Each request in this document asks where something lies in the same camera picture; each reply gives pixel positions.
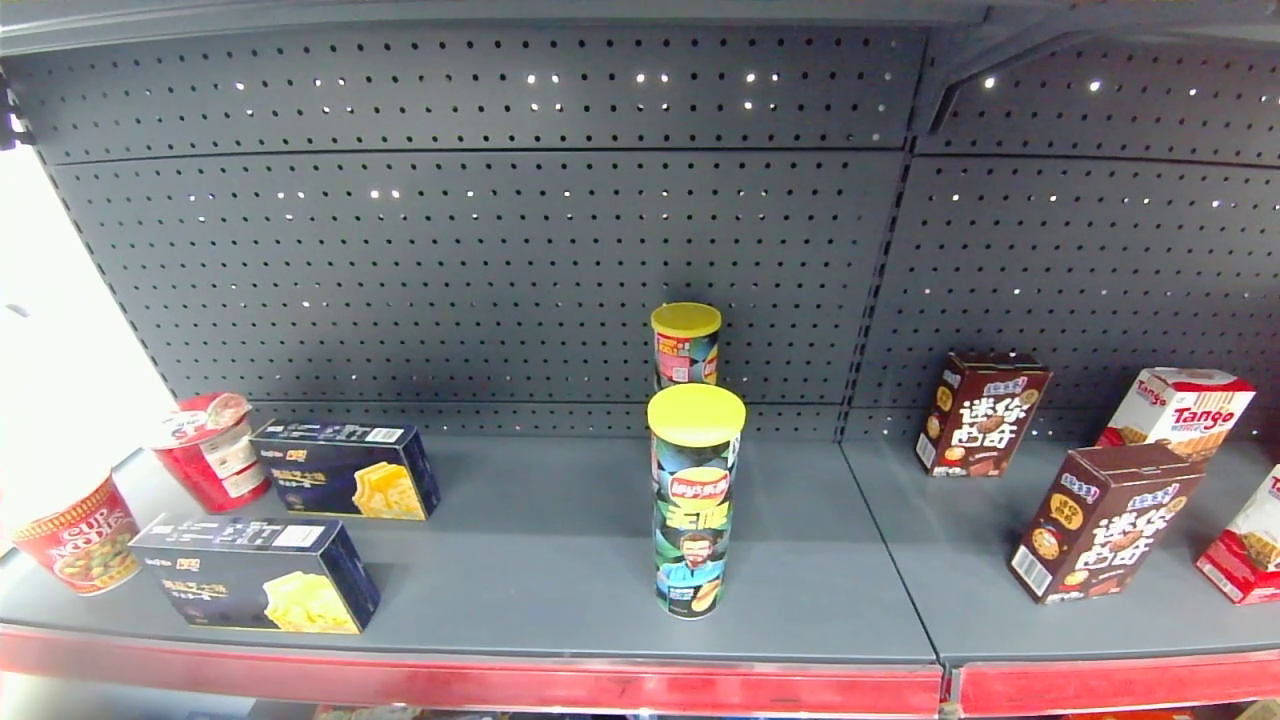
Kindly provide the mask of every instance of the snack box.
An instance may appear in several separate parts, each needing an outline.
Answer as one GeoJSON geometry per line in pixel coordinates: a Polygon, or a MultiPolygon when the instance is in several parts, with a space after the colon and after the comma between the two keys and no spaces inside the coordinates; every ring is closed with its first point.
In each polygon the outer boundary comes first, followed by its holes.
{"type": "Polygon", "coordinates": [[[1236,605],[1280,600],[1280,465],[1196,566],[1236,605]]]}
{"type": "Polygon", "coordinates": [[[1071,450],[1010,562],[1041,603],[1121,592],[1204,477],[1162,445],[1071,450]]]}
{"type": "Polygon", "coordinates": [[[931,475],[1002,475],[1052,373],[1030,355],[951,352],[915,455],[931,475]]]}
{"type": "Polygon", "coordinates": [[[271,420],[251,442],[294,512],[426,520],[440,502],[413,425],[271,420]]]}
{"type": "Polygon", "coordinates": [[[378,609],[340,520],[161,515],[129,547],[192,625],[355,634],[378,609]]]}
{"type": "Polygon", "coordinates": [[[1147,368],[1129,388],[1097,445],[1158,442],[1192,461],[1217,452],[1249,406],[1253,386],[1230,373],[1147,368]]]}

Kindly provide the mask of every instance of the yellow lid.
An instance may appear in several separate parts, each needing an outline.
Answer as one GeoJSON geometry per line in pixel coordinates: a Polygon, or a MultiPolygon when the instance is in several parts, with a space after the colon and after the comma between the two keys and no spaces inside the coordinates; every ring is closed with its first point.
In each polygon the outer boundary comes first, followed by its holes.
{"type": "Polygon", "coordinates": [[[649,400],[649,429],[681,447],[728,442],[746,424],[746,405],[732,392],[703,383],[671,386],[649,400]]]}
{"type": "Polygon", "coordinates": [[[719,310],[701,302],[669,302],[649,315],[649,324],[672,337],[703,337],[719,329],[719,310]]]}

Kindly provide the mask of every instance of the chip canister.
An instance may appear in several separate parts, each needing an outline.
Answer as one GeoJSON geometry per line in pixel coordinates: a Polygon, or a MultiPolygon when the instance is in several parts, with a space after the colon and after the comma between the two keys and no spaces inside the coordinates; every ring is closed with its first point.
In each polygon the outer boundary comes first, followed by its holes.
{"type": "Polygon", "coordinates": [[[649,401],[658,601],[676,618],[719,605],[746,406],[709,384],[678,384],[649,401]]]}
{"type": "Polygon", "coordinates": [[[183,400],[148,447],[206,512],[253,502],[270,484],[248,438],[248,401],[219,392],[183,400]]]}
{"type": "Polygon", "coordinates": [[[680,383],[716,384],[719,310],[701,302],[671,302],[649,315],[653,327],[654,389],[680,383]]]}

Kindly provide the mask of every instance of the store shelf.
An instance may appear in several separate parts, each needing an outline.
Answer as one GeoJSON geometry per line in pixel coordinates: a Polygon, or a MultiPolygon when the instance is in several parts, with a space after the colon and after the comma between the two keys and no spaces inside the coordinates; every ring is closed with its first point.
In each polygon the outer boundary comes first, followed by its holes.
{"type": "Polygon", "coordinates": [[[928,478],[910,442],[847,442],[965,715],[1225,702],[1280,694],[1280,606],[1235,607],[1194,559],[1271,462],[1230,445],[1124,594],[1038,606],[1006,568],[1066,445],[1028,442],[1005,478],[928,478]]]}
{"type": "MultiPolygon", "coordinates": [[[[698,623],[653,596],[645,441],[428,448],[436,516],[348,523],[384,591],[364,635],[193,629],[146,575],[81,598],[18,557],[0,657],[22,673],[279,700],[936,714],[941,669],[838,446],[744,447],[728,594],[698,623]]],[[[120,477],[141,520],[193,510],[150,455],[120,477]]],[[[270,496],[247,514],[283,510],[270,496]]]]}
{"type": "MultiPolygon", "coordinates": [[[[1061,0],[1019,0],[1061,5],[1061,0]]],[[[138,40],[375,20],[980,23],[986,0],[59,0],[9,3],[0,55],[138,40]]]]}

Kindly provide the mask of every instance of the barcode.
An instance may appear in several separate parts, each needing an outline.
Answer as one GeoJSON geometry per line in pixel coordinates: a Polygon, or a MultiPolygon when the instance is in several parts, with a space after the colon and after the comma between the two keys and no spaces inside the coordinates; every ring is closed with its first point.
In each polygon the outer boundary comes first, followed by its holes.
{"type": "Polygon", "coordinates": [[[365,442],[396,442],[403,433],[399,428],[374,428],[365,436],[365,442]]]}
{"type": "Polygon", "coordinates": [[[1222,573],[1219,573],[1217,568],[1211,565],[1207,560],[1201,560],[1196,565],[1201,569],[1201,573],[1204,573],[1206,578],[1212,580],[1215,585],[1221,588],[1222,592],[1225,592],[1226,596],[1234,600],[1235,602],[1240,602],[1240,598],[1244,597],[1244,593],[1242,593],[1239,588],[1233,585],[1230,580],[1228,580],[1226,577],[1222,575],[1222,573]]]}
{"type": "Polygon", "coordinates": [[[324,532],[324,525],[289,525],[271,541],[271,547],[310,547],[324,532]]]}
{"type": "Polygon", "coordinates": [[[938,455],[938,451],[933,447],[933,443],[929,442],[929,438],[925,437],[924,433],[920,433],[920,439],[915,441],[915,454],[920,456],[920,460],[923,460],[925,465],[932,466],[933,459],[938,455]]]}
{"type": "Polygon", "coordinates": [[[1018,552],[1014,553],[1014,571],[1027,580],[1027,584],[1036,591],[1036,594],[1044,594],[1044,589],[1048,588],[1048,582],[1053,579],[1048,570],[1036,560],[1036,556],[1030,553],[1024,546],[1018,546],[1018,552]]]}

